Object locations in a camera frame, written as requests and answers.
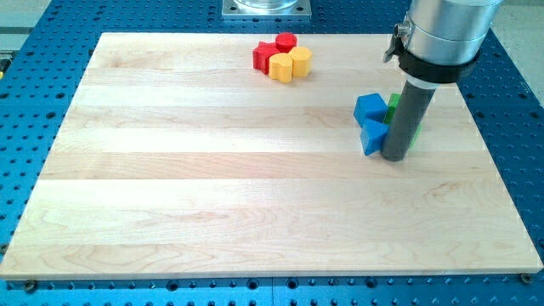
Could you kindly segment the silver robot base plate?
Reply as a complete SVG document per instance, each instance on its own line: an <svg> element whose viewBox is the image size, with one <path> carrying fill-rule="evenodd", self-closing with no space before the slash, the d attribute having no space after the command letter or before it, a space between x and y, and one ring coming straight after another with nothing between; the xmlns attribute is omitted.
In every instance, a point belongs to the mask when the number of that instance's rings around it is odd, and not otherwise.
<svg viewBox="0 0 544 306"><path fill-rule="evenodd" d="M310 0L223 0L221 15L227 20L310 19Z"/></svg>

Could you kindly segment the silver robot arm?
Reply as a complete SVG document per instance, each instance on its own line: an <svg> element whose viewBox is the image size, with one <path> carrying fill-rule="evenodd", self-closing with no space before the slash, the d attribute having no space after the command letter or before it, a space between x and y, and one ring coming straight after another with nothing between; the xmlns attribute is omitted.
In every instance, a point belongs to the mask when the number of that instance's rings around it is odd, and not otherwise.
<svg viewBox="0 0 544 306"><path fill-rule="evenodd" d="M470 74L502 0L412 0L382 61L394 56L422 88L457 82Z"/></svg>

